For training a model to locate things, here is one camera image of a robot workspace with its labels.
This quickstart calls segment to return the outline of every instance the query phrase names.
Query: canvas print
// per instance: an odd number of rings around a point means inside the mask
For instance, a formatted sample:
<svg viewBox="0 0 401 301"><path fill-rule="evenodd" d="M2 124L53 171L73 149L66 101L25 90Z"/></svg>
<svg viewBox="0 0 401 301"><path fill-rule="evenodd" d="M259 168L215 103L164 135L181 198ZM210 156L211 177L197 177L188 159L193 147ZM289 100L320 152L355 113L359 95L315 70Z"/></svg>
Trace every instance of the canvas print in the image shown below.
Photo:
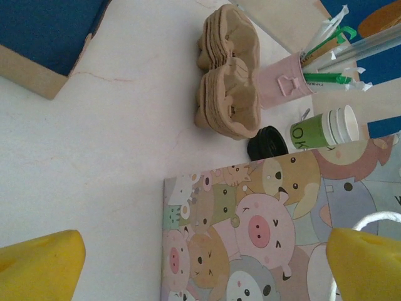
<svg viewBox="0 0 401 301"><path fill-rule="evenodd" d="M398 135L166 179L161 300L328 300L331 230L385 210L401 213Z"/></svg>

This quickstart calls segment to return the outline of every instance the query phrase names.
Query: pig snout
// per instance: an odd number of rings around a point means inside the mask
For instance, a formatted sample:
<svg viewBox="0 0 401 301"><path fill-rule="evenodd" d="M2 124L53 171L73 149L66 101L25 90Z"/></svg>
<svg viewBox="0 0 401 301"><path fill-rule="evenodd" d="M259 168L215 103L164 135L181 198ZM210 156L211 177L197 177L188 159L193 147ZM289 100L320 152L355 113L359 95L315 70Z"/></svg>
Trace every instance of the pig snout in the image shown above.
<svg viewBox="0 0 401 301"><path fill-rule="evenodd" d="M249 238L256 248L262 249L270 241L270 227L268 222L260 215L251 218L248 225Z"/></svg>
<svg viewBox="0 0 401 301"><path fill-rule="evenodd" d="M177 274L180 268L180 258L176 248L170 251L170 268L174 274Z"/></svg>

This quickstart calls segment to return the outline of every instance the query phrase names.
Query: blue board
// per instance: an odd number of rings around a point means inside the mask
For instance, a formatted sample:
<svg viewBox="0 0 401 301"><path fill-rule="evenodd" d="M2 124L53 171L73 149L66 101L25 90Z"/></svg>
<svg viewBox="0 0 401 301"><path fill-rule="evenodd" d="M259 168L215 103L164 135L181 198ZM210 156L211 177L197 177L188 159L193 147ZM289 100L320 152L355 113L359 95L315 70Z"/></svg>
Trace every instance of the blue board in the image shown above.
<svg viewBox="0 0 401 301"><path fill-rule="evenodd" d="M0 44L68 75L110 0L0 0Z"/></svg>
<svg viewBox="0 0 401 301"><path fill-rule="evenodd" d="M341 25L354 29L358 29L359 24L376 10L393 2L394 0L321 0L331 16L338 14L342 6L347 4L350 13L344 17ZM358 34L352 43L361 38ZM358 61L358 66L366 69L366 72L360 75L360 80L376 85L401 77L400 55L401 45Z"/></svg>

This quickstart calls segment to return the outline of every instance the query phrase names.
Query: paper cup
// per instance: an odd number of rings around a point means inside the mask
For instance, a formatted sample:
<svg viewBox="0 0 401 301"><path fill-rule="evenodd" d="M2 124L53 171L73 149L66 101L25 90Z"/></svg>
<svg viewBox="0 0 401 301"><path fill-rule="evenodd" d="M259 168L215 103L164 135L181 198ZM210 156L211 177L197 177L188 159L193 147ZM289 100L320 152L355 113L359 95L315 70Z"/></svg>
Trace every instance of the paper cup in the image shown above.
<svg viewBox="0 0 401 301"><path fill-rule="evenodd" d="M338 110L338 130L345 142L359 140L359 127L352 108L346 105Z"/></svg>
<svg viewBox="0 0 401 301"><path fill-rule="evenodd" d="M330 130L329 113L320 114L293 124L287 130L288 142L295 149L312 149L335 145Z"/></svg>
<svg viewBox="0 0 401 301"><path fill-rule="evenodd" d="M328 116L328 120L330 123L330 130L331 130L331 133L333 134L335 144L345 143L345 141L339 131L339 125L338 125L338 111L339 110L340 109L338 108L337 110L330 111L329 116Z"/></svg>

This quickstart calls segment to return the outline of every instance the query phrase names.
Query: green cup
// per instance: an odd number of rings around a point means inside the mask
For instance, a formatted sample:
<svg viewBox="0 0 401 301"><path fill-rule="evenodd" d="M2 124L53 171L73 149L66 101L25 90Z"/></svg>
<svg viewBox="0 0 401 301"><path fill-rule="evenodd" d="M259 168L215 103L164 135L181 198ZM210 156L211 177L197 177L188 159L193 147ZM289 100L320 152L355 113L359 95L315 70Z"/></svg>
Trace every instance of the green cup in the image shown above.
<svg viewBox="0 0 401 301"><path fill-rule="evenodd" d="M330 132L329 115L330 112L293 124L287 133L293 148L313 149L335 145L333 134Z"/></svg>

